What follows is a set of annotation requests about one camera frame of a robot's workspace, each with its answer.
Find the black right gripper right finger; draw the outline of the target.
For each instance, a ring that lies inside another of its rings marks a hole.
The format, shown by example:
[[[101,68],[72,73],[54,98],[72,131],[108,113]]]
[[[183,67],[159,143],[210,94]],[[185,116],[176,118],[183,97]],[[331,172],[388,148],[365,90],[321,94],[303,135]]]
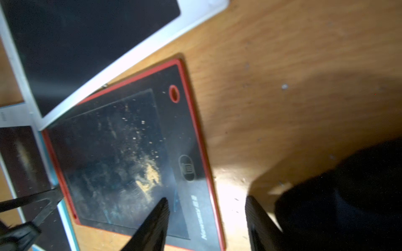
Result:
[[[254,196],[247,196],[245,213],[252,251],[281,251],[282,232]]]

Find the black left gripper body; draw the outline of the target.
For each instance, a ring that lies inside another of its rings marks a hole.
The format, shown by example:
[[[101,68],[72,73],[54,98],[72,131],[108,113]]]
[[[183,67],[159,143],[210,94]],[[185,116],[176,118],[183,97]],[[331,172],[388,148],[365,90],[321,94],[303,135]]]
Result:
[[[37,219],[15,227],[1,222],[1,251],[27,251],[35,243],[42,231]]]

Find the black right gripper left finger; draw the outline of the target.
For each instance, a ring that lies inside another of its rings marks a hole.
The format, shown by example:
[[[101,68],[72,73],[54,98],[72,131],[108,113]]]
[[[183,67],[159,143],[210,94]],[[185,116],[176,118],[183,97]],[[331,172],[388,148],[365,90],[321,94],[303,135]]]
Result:
[[[168,200],[162,198],[121,251],[163,251],[169,216]]]

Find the red drawing tablet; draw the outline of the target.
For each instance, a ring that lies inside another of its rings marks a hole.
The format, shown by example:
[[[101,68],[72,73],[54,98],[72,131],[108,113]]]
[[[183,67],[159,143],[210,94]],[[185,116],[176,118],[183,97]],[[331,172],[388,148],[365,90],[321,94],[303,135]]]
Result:
[[[225,249],[181,59],[87,97],[42,135],[76,224],[133,235],[166,198],[169,246]]]

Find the dark grey wiping cloth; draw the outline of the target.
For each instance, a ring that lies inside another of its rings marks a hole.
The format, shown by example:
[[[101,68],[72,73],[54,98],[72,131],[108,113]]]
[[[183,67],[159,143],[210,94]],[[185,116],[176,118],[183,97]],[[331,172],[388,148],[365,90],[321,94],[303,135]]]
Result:
[[[294,186],[275,214],[290,251],[401,250],[401,139],[361,149]]]

